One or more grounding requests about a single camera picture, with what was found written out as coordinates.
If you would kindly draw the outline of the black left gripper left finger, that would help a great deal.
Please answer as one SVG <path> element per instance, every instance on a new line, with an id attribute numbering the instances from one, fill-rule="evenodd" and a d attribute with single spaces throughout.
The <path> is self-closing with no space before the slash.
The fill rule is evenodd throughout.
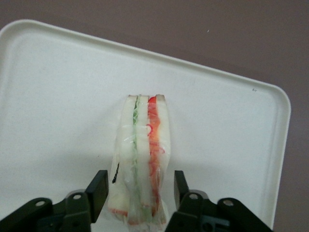
<path id="1" fill-rule="evenodd" d="M 0 221 L 2 232 L 90 232 L 108 197 L 108 171 L 100 170 L 85 190 L 54 204 L 35 198 Z"/>

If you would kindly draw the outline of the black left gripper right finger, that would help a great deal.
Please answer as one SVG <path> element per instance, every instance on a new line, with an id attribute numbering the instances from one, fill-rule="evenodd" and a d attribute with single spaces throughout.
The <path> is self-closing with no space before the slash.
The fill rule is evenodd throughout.
<path id="1" fill-rule="evenodd" d="M 223 198 L 213 203 L 208 195 L 188 187 L 183 171 L 174 172 L 176 211 L 167 232 L 271 232 L 242 202 Z"/>

